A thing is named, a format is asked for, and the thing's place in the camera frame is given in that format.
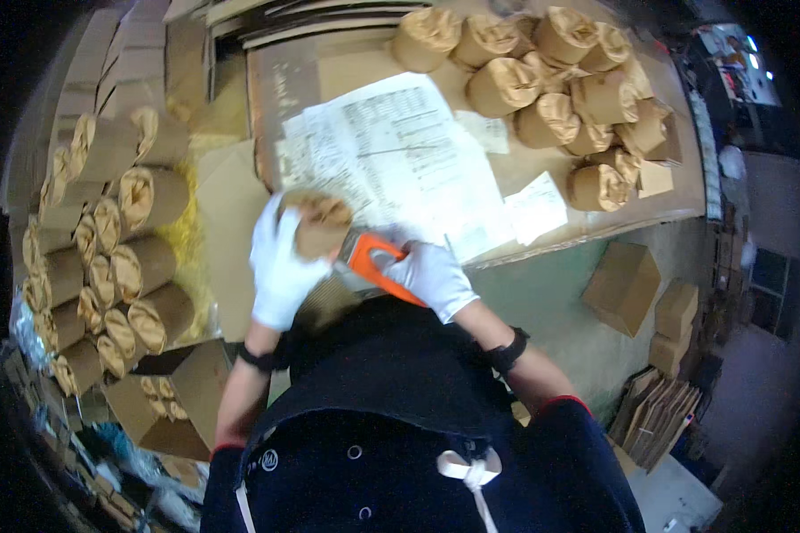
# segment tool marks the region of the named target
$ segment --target white paper document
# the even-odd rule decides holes
[[[514,238],[483,149],[426,74],[308,107],[283,127],[282,186],[342,198],[356,225],[449,244],[461,263]]]
[[[487,119],[478,112],[455,111],[456,122],[477,139],[486,154],[509,154],[507,125],[503,119]]]
[[[516,240],[529,246],[537,237],[568,222],[557,184],[544,172],[515,195],[504,198]]]

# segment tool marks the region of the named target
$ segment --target wall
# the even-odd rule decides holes
[[[800,161],[745,153],[750,233],[757,246],[800,259]],[[723,376],[700,421],[706,458],[731,469],[729,496],[755,481],[788,438],[800,413],[800,319],[788,342],[740,326],[717,352]]]

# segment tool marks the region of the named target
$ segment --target orange box cutter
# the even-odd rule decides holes
[[[398,250],[390,242],[381,239],[373,233],[361,229],[351,229],[344,239],[338,259],[346,262],[347,267],[362,278],[383,289],[386,293],[393,294],[409,304],[427,307],[427,304],[420,301],[414,294],[410,293],[404,286],[385,277],[380,267],[373,261],[373,252],[378,254],[385,252],[397,261],[402,261],[408,255],[404,251]]]

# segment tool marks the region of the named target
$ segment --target table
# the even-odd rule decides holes
[[[484,2],[451,1],[444,4],[461,16],[485,13]],[[534,15],[542,15],[548,3],[530,2]],[[575,7],[598,21],[623,27],[614,14],[594,0],[573,0],[558,5]],[[280,175],[275,144],[283,138],[281,124],[306,107],[333,99],[354,89],[403,72],[388,51],[393,29],[375,29],[307,37],[284,44],[250,50],[247,53],[247,82],[252,134],[256,139],[256,167],[269,187],[277,186]],[[676,128],[682,147],[683,165],[672,169],[674,190],[645,199],[636,195],[619,211],[584,212],[572,208],[568,223],[542,235],[530,246],[512,241],[477,257],[471,269],[511,263],[548,251],[573,247],[588,240],[606,238],[633,229],[704,215],[704,182],[696,134],[687,98],[669,56],[632,36],[637,58],[652,82],[655,95],[676,112]],[[464,96],[470,74],[446,61],[430,73],[454,110],[470,106]],[[579,158],[561,148],[534,150],[522,145],[512,132],[507,117],[509,155],[489,155],[492,171],[502,196],[519,192],[544,171],[551,176],[565,198],[566,177]]]

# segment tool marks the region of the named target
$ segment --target printed paper sheet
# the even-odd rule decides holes
[[[308,107],[283,127],[284,188],[343,198],[357,225],[448,244],[461,263],[514,238],[483,149],[425,74]]]

